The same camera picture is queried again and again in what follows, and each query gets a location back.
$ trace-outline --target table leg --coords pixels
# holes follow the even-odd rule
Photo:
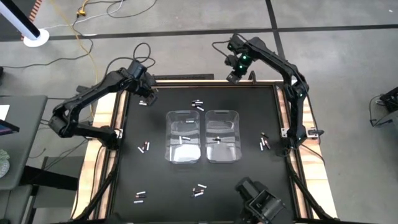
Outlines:
[[[78,188],[78,179],[76,177],[56,174],[30,166],[25,166],[20,183],[55,187],[65,190],[77,190]]]

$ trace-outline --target white cylinder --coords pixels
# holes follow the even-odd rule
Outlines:
[[[30,40],[37,40],[35,35],[0,1],[0,13]]]

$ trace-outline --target gray desk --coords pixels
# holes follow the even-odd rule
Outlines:
[[[0,191],[0,218],[8,219],[11,224],[21,223],[31,191],[31,185]]]
[[[0,178],[0,190],[12,190],[25,184],[77,189],[77,179],[74,177],[26,166],[46,102],[46,96],[0,97],[0,105],[10,105],[6,121],[20,129],[19,133],[0,136],[0,149],[10,155],[10,169]]]

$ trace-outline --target transparent plastic bin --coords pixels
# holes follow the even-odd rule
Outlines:
[[[165,158],[174,164],[196,163],[200,158],[199,113],[170,111],[166,115],[166,122]]]
[[[213,110],[206,113],[206,155],[210,162],[219,163],[242,158],[238,112]]]

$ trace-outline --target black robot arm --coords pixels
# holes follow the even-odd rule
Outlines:
[[[236,84],[248,72],[250,64],[256,60],[261,60],[277,70],[284,79],[284,91],[291,111],[286,145],[290,148],[297,148],[307,138],[307,132],[303,125],[303,104],[309,87],[305,77],[295,65],[270,51],[260,38],[254,37],[244,42],[239,37],[242,36],[234,34],[228,43],[228,49],[234,55],[227,56],[225,60],[225,64],[233,67],[227,80]],[[292,77],[297,79],[293,85]]]
[[[80,111],[102,96],[122,90],[143,96],[147,106],[150,106],[157,99],[151,88],[155,84],[155,79],[146,71],[145,66],[137,60],[133,60],[128,69],[120,68],[109,72],[95,86],[87,88],[77,96],[65,100],[55,107],[49,121],[50,128],[61,138],[70,138],[76,135],[92,137],[97,138],[108,149],[117,149],[118,137],[114,129],[109,126],[96,128],[79,123]]]

